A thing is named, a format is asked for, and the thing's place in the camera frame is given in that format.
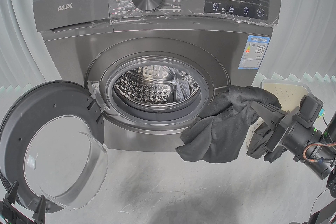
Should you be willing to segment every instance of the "stainless steel drum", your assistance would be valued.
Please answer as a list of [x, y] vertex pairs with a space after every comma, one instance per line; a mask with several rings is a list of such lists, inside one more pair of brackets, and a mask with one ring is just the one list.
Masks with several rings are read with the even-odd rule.
[[125, 102], [145, 109], [180, 104], [195, 96], [200, 87], [184, 71], [151, 65], [127, 71], [116, 80], [115, 88]]

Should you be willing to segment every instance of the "black cloth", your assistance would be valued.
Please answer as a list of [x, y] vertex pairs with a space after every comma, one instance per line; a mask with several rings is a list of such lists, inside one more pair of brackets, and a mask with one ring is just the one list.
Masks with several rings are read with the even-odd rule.
[[280, 158], [281, 154], [287, 151], [283, 146], [277, 146], [275, 150], [269, 152], [266, 148], [266, 144], [270, 137], [272, 136], [273, 131], [266, 125], [264, 122], [260, 125], [252, 136], [247, 155], [255, 159], [259, 159], [266, 153], [264, 156], [264, 161], [269, 161], [270, 163], [274, 162], [276, 159]]
[[259, 118], [250, 101], [281, 108], [277, 97], [258, 87], [229, 86], [181, 134], [176, 148], [184, 161], [226, 163], [238, 157], [247, 131]]

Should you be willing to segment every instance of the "aux logo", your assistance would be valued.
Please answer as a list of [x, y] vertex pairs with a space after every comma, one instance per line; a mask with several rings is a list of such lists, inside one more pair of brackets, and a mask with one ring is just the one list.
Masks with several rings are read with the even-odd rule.
[[68, 8], [72, 8], [72, 3], [68, 3], [66, 4], [65, 6], [59, 6], [57, 11], [60, 11], [60, 10], [65, 10], [65, 9], [68, 9]]

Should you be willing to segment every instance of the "front-loading washing machine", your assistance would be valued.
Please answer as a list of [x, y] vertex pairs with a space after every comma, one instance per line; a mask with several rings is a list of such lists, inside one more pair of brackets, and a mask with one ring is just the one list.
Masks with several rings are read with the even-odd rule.
[[228, 85], [251, 85], [281, 0], [34, 0], [62, 81], [21, 96], [0, 125], [0, 179], [35, 210], [77, 209], [107, 152], [174, 151]]
[[280, 3], [34, 0], [33, 8], [62, 79], [99, 100], [107, 147], [174, 151], [218, 93], [251, 85]]

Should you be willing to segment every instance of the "play/pause button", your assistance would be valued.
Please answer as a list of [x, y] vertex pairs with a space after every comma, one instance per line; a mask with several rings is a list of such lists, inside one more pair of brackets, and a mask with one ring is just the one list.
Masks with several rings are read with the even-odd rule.
[[259, 8], [259, 9], [257, 10], [257, 15], [258, 15], [259, 17], [262, 17], [264, 14], [265, 14], [265, 11], [264, 11], [262, 8]]

